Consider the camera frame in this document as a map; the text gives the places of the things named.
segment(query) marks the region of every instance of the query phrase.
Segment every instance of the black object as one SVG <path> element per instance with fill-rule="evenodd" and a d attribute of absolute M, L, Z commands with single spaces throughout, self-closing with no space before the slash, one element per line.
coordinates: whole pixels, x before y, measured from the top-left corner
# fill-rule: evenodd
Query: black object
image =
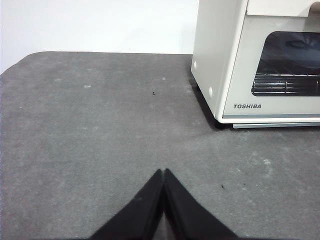
<path fill-rule="evenodd" d="M 264 240 L 237 237 L 204 209 L 169 169 L 157 170 L 89 240 L 151 240 L 163 212 L 177 240 Z"/>

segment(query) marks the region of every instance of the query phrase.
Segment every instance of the white toaster oven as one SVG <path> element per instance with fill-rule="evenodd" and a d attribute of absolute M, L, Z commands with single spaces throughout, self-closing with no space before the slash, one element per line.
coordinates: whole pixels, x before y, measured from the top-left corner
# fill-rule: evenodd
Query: white toaster oven
<path fill-rule="evenodd" d="M 320 1 L 199 0 L 191 71 L 219 123 L 320 126 Z"/>

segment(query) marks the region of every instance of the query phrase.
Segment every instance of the dust spot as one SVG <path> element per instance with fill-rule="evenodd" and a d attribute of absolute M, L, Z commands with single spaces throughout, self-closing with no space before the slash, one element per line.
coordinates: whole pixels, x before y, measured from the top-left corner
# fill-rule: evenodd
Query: dust spot
<path fill-rule="evenodd" d="M 270 165 L 271 164 L 270 160 L 268 160 L 268 159 L 263 160 L 263 163 L 266 164 L 266 165 Z"/>

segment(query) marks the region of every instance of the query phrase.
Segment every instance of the oven handle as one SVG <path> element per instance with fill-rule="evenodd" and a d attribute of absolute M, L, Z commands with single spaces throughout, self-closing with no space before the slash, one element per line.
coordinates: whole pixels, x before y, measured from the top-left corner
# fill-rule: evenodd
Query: oven handle
<path fill-rule="evenodd" d="M 320 1 L 316 1 L 311 5 L 309 16 L 320 16 Z"/>

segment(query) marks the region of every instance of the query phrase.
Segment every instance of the oven door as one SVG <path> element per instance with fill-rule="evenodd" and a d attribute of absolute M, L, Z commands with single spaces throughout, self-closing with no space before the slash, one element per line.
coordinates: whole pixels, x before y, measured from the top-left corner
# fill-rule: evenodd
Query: oven door
<path fill-rule="evenodd" d="M 320 16 L 246 15 L 223 119 L 293 118 L 320 122 Z"/>

